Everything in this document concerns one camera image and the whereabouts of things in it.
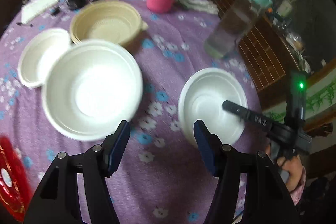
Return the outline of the person's right hand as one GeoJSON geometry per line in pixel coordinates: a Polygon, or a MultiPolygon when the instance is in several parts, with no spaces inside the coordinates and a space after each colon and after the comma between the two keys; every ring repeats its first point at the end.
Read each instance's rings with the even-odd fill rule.
{"type": "Polygon", "coordinates": [[[306,170],[302,164],[300,155],[292,157],[290,160],[285,157],[277,159],[277,165],[281,170],[288,172],[286,187],[290,193],[302,190],[305,185],[306,170]]]}

